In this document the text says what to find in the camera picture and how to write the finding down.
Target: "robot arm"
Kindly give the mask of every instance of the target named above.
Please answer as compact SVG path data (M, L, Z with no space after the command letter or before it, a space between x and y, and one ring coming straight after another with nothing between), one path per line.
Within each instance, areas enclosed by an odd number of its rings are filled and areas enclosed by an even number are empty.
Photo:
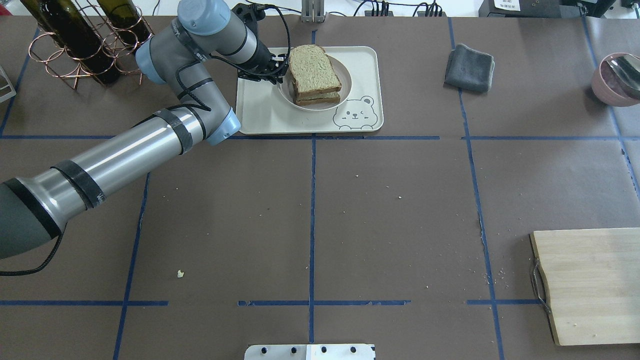
M219 58L211 55L217 52L241 77L272 83L282 82L288 65L288 54L271 54L236 15L245 10L232 12L223 0L182 0L171 26L136 53L143 73L153 82L168 83L181 104L155 112L40 175L0 184L0 259L59 237L72 217L194 144L207 140L216 145L239 130L233 109L202 62Z

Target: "bread slice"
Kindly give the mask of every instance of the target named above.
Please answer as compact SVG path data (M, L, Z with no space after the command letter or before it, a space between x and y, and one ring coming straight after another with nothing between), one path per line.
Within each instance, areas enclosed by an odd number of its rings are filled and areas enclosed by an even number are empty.
M329 57L318 45L301 45L291 49L289 71L296 97L301 99L340 91L342 88Z
M340 102L340 94L338 92L329 92L327 94L317 94L311 95L307 97L297 97L295 98L296 105L304 106L304 105L312 105L312 104L337 104Z

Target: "wooden cutting board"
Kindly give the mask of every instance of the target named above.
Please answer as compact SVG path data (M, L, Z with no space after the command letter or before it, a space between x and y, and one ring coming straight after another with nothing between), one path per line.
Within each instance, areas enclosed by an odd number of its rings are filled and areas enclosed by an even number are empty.
M534 231L557 345L640 343L640 228Z

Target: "bread crust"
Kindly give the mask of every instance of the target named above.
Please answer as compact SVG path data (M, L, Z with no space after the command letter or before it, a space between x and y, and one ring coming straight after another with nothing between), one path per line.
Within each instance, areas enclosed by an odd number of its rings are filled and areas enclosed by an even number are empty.
M313 104L337 104L340 102L340 95L334 97L323 97L321 99L310 99L310 100L294 100L296 105L305 106L305 105L313 105Z

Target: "black cable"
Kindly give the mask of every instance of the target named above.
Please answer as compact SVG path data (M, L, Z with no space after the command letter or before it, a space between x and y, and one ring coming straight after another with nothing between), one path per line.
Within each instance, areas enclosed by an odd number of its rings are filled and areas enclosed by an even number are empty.
M245 0L245 1L247 3L250 3L250 4L267 5L267 4L254 3L253 1L250 1L250 0ZM284 6L277 6L277 5L274 5L274 6L277 7L277 8L280 8L282 10L289 10L290 12L302 14L302 12L300 10L296 10L296 9L292 9L292 8L285 8Z
M202 102L194 93L192 93L186 86L184 86L184 83L182 82L182 79L180 78L180 73L183 70L186 70L196 64L199 64L199 61L194 61L193 63L189 63L181 68L179 68L178 70L175 71L175 79L178 81L178 84L180 85L180 87L182 88L182 91L186 92L187 95L191 96L191 98L197 102L200 106L203 107L203 110L205 111L211 111L211 108L208 107L204 102Z
M431 3L429 16L432 16L432 17L442 16L442 7L438 5L438 3L436 3L436 0L433 0L433 3Z
M280 11L279 7L277 7L275 5L272 5L272 4L264 4L264 6L266 6L265 9L274 9L274 10L276 10L278 12L278 15L282 19L282 23L284 24L284 29L287 32L287 56L285 58L285 61L287 61L289 59L289 55L291 53L291 34L289 33L289 25L287 25L287 21L285 20L284 15L282 14L282 11ZM245 72L245 73L247 73L249 75L252 75L252 76L264 77L264 76L275 75L278 72L280 72L280 69L275 69L274 71L268 72L266 74L256 74L254 72L251 72L251 71L248 71L248 70L244 70L240 66L232 63L231 61L228 61L225 58L221 58L220 56L211 56L211 58L212 59L216 59L216 60L220 60L223 63L226 63L227 65L231 65L231 66L235 67L236 69L238 69L238 70L240 70L242 72Z
M389 3L391 5L398 5L398 6L418 6L418 4L398 4L398 3Z
M374 10L374 3L378 4L377 1L375 0L364 0L360 3L360 5L358 5L358 7L356 8L356 11L353 12L353 16L358 14L358 10L362 7L362 5L366 4L366 3L371 3L371 14L373 14L373 10Z
M158 0L158 2L156 3L156 5L154 6L154 11L151 12L151 16L156 14L156 9L158 9L158 5L160 5L160 0Z
M62 233L58 236L58 239L56 240L56 243L53 245L53 249L51 249L49 256L47 256L44 262L40 264L40 266L38 266L37 268L33 268L31 270L20 270L20 271L0 271L0 276L23 276L23 275L35 274L41 271L42 269L45 268L45 266L47 266L51 262L51 259L53 259L53 255L55 255L56 251L58 251L58 247L62 242L62 236L64 234L65 234L65 231L62 230Z
M411 15L412 17L414 17L414 16L415 16L415 14L417 14L417 13L418 13L418 9L419 9L419 8L420 8L420 6L422 6L422 5L424 5L424 6L426 7L426 9L425 9L425 15L426 15L426 12L428 12L428 11L429 11L429 4L427 4L427 3L420 3L420 4L418 4L418 6L416 6L416 7L415 7L415 10L413 11L413 15Z

